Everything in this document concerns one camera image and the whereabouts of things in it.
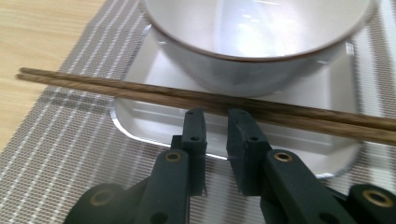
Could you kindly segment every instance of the table surface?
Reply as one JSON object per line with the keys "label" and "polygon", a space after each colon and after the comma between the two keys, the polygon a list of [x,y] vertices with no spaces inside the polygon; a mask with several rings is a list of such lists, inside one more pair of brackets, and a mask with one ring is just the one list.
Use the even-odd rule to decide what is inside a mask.
{"label": "table surface", "polygon": [[57,70],[104,2],[0,2],[0,152],[46,87],[17,80],[18,69]]}

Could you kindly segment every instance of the screw hole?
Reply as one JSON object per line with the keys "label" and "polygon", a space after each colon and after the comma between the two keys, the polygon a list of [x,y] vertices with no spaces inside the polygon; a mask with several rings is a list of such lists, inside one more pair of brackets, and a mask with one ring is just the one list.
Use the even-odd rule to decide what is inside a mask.
{"label": "screw hole", "polygon": [[90,203],[93,206],[102,206],[105,205],[114,198],[114,193],[110,189],[102,189],[95,192],[90,199]]}
{"label": "screw hole", "polygon": [[375,190],[375,189],[364,190],[363,196],[367,201],[369,201],[370,203],[373,203],[375,205],[378,205],[381,207],[392,207],[393,206],[393,200],[378,190]]}
{"label": "screw hole", "polygon": [[279,161],[291,161],[293,157],[285,152],[279,152],[275,154],[275,158]]}
{"label": "screw hole", "polygon": [[319,214],[320,220],[322,220],[326,224],[339,224],[340,220],[332,214],[329,213],[320,213]]}
{"label": "screw hole", "polygon": [[166,154],[165,159],[167,161],[178,161],[180,160],[181,155],[178,154],[177,152],[170,152],[168,154]]}
{"label": "screw hole", "polygon": [[151,224],[163,224],[168,220],[168,215],[165,213],[156,213],[151,216],[150,223]]}

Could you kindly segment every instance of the white bowl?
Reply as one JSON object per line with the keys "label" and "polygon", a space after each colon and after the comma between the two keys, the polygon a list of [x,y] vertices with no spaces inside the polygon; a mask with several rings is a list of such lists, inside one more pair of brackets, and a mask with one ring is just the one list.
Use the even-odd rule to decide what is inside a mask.
{"label": "white bowl", "polygon": [[201,86],[260,96],[329,62],[375,0],[144,0],[165,53]]}

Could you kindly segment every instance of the chopsticks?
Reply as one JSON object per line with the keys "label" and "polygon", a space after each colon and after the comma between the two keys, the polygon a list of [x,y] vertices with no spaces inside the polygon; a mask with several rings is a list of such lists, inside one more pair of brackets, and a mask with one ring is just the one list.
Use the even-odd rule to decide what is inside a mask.
{"label": "chopsticks", "polygon": [[20,71],[17,78],[32,82],[156,105],[184,109],[201,107],[207,113],[222,116],[227,116],[229,108],[241,108],[248,111],[258,122],[396,146],[396,119],[186,91],[111,78],[83,77],[33,68],[21,68]]}

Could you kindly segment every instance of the placemat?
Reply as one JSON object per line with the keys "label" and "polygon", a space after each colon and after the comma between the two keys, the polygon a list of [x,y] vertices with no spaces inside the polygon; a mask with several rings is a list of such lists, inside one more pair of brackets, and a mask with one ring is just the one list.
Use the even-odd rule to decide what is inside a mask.
{"label": "placemat", "polygon": [[[140,1],[108,0],[59,69],[122,78],[148,22]],[[357,93],[364,114],[396,118],[396,3],[382,0],[353,36]],[[110,117],[113,98],[47,87],[0,155],[0,223],[62,223],[78,197],[100,183],[125,188],[150,174],[164,147],[135,141]],[[191,223],[264,223],[260,199],[239,195],[227,161],[207,159],[208,197],[191,200]],[[396,148],[363,143],[355,165],[324,180],[347,193],[373,183],[396,193]]]}

